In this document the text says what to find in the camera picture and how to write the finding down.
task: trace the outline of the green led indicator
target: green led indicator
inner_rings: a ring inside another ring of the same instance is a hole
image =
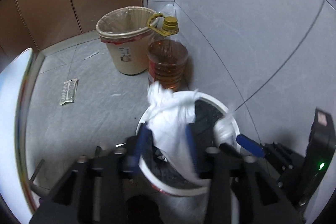
[[[322,163],[322,164],[320,165],[320,169],[319,169],[319,171],[322,169],[323,166],[324,166],[324,163]]]

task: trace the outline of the brown liquid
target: brown liquid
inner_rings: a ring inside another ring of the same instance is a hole
[[[159,81],[163,88],[176,91],[179,88],[186,60],[187,49],[178,41],[164,39],[148,47],[148,81]]]

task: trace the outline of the beige trash can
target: beige trash can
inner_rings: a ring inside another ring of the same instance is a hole
[[[101,42],[106,43],[115,67],[126,75],[135,75],[148,68],[147,48],[154,31],[146,27],[156,12],[139,6],[114,10],[96,25]],[[156,26],[157,18],[152,25]]]

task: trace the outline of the trash can label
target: trash can label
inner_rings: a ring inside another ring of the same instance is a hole
[[[119,49],[119,52],[120,52],[120,60],[122,62],[132,61],[129,47],[119,47],[118,49]]]

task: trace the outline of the yellow bottle handle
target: yellow bottle handle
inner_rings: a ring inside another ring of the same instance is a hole
[[[150,29],[152,29],[154,32],[157,32],[157,33],[159,33],[160,35],[162,35],[162,36],[164,36],[164,37],[167,37],[167,36],[169,36],[169,35],[173,35],[173,34],[177,34],[178,32],[179,32],[179,29],[177,28],[177,30],[175,30],[175,31],[167,31],[167,30],[159,30],[159,29],[157,29],[157,28],[155,28],[154,26],[152,26],[151,25],[151,22],[154,20],[154,19],[156,19],[156,18],[158,18],[158,17],[163,17],[163,18],[165,18],[165,16],[163,15],[163,14],[154,14],[154,15],[152,15],[148,20],[147,20],[147,27],[148,28],[150,28]]]

